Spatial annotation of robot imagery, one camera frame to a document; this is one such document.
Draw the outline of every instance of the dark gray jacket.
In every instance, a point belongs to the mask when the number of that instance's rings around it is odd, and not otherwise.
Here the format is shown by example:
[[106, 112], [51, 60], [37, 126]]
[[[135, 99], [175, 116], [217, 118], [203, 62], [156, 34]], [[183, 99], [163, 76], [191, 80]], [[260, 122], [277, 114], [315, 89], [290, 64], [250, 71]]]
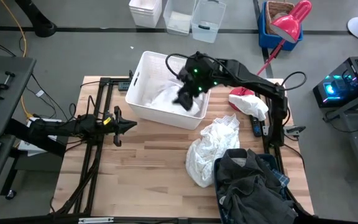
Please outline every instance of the dark gray jacket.
[[[246, 158], [244, 166], [232, 158]], [[252, 151], [228, 149], [219, 163], [218, 197], [237, 224], [293, 223], [292, 201], [282, 199], [280, 181]]]

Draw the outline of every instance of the crumpled white fabric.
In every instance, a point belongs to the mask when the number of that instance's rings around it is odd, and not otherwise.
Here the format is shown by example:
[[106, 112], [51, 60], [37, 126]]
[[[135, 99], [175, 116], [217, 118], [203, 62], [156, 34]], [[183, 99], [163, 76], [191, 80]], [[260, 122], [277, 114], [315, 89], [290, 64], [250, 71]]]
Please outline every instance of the crumpled white fabric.
[[200, 132], [203, 138], [191, 143], [186, 155], [186, 170], [200, 187], [213, 183], [214, 161], [227, 149], [240, 147], [239, 124], [236, 114], [216, 118]]
[[269, 110], [265, 102], [254, 95], [237, 96], [230, 94], [229, 102], [234, 104], [241, 112], [252, 115], [259, 121], [266, 119], [265, 113]]
[[180, 104], [173, 104], [172, 102], [178, 98], [178, 91], [183, 84], [176, 82], [176, 80], [168, 80], [164, 85], [155, 90], [155, 94], [147, 99], [145, 106], [156, 110], [162, 110], [175, 114], [182, 114], [187, 116], [195, 116], [201, 109], [203, 103], [203, 95], [193, 99], [193, 106], [191, 110], [185, 110]]

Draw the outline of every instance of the butcher block tabletop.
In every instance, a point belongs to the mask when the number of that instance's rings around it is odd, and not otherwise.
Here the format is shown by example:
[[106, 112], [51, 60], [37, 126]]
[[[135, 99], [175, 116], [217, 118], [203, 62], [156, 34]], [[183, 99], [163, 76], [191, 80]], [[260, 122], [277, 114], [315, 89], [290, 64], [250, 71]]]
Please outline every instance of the butcher block tabletop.
[[[83, 83], [100, 78], [84, 77]], [[282, 79], [270, 81], [280, 83]], [[77, 114], [86, 113], [88, 96], [96, 99], [98, 87], [98, 83], [82, 87]], [[199, 187], [188, 175], [185, 160], [190, 144], [200, 138], [203, 128], [215, 118], [234, 113], [240, 121], [240, 147], [264, 153], [262, 138], [254, 137], [248, 116], [229, 106], [231, 90], [223, 86], [213, 88], [205, 119], [195, 130], [187, 130], [138, 118], [125, 101], [126, 93], [114, 86], [110, 111], [119, 106], [122, 117], [137, 121], [137, 126], [121, 136], [121, 147], [113, 144], [112, 134], [104, 138], [92, 216], [219, 218], [214, 186]], [[297, 142], [286, 138], [285, 144], [299, 151]], [[68, 200], [80, 181], [85, 149], [86, 144], [82, 144], [65, 154], [52, 203], [56, 210]], [[285, 174], [290, 178], [288, 188], [303, 208], [313, 213], [302, 160], [286, 147], [281, 147], [281, 155]], [[87, 192], [88, 188], [81, 210], [85, 207]]]

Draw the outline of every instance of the white storage container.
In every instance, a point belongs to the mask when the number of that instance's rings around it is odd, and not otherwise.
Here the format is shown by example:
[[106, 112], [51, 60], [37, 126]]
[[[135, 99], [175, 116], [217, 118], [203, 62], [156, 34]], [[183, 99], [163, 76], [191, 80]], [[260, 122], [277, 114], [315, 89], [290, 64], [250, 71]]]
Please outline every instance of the white storage container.
[[[167, 80], [175, 78], [165, 65], [166, 57], [167, 55], [154, 52], [144, 52], [142, 54], [125, 100], [140, 118], [194, 130], [205, 117], [210, 91], [204, 94], [200, 111], [195, 116], [169, 113], [143, 106], [144, 99], [155, 94], [155, 86], [163, 85]], [[185, 65], [186, 59], [170, 57], [168, 62], [173, 71], [178, 73]]]
[[200, 0], [191, 20], [193, 38], [208, 43], [215, 42], [221, 26], [226, 4], [217, 0]]
[[138, 26], [144, 26], [149, 28], [155, 28], [157, 25], [158, 20], [160, 19], [161, 12], [162, 12], [162, 2], [161, 0], [156, 0], [156, 5], [154, 6], [151, 11], [148, 9], [151, 4], [139, 4], [139, 6], [145, 7], [144, 9], [133, 9], [131, 8], [131, 3], [133, 1], [145, 1], [145, 0], [132, 0], [130, 5], [130, 10], [132, 17], [134, 18], [135, 24]]
[[196, 0], [168, 0], [164, 9], [167, 32], [188, 35]]
[[131, 11], [154, 12], [158, 2], [161, 3], [161, 0], [131, 0], [129, 9]]

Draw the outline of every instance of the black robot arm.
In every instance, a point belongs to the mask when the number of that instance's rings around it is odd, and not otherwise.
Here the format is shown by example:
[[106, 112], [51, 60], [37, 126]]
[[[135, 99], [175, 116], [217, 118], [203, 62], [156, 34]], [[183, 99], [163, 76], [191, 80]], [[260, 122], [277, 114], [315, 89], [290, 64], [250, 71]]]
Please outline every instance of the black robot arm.
[[169, 57], [173, 55], [178, 54], [169, 55], [165, 62], [168, 69], [184, 83], [174, 103], [179, 103], [184, 109], [190, 110], [193, 106], [194, 97], [198, 97], [200, 93], [207, 93], [209, 89], [216, 85], [248, 88], [271, 99], [270, 112], [273, 121], [269, 128], [268, 142], [274, 146], [283, 146], [282, 126], [288, 110], [288, 100], [285, 96], [284, 87], [250, 73], [237, 60], [212, 58], [199, 52], [190, 57], [178, 55], [186, 57], [187, 61], [179, 74], [176, 74], [168, 64]]
[[73, 136], [84, 140], [93, 139], [99, 134], [115, 133], [114, 144], [121, 146], [120, 134], [124, 134], [132, 127], [137, 125], [135, 121], [128, 121], [121, 117], [121, 110], [118, 106], [114, 107], [112, 114], [107, 115], [105, 120], [98, 119], [93, 114], [79, 115], [77, 119], [67, 122], [44, 121], [37, 119], [30, 125], [29, 135], [31, 138], [42, 138], [52, 136]]

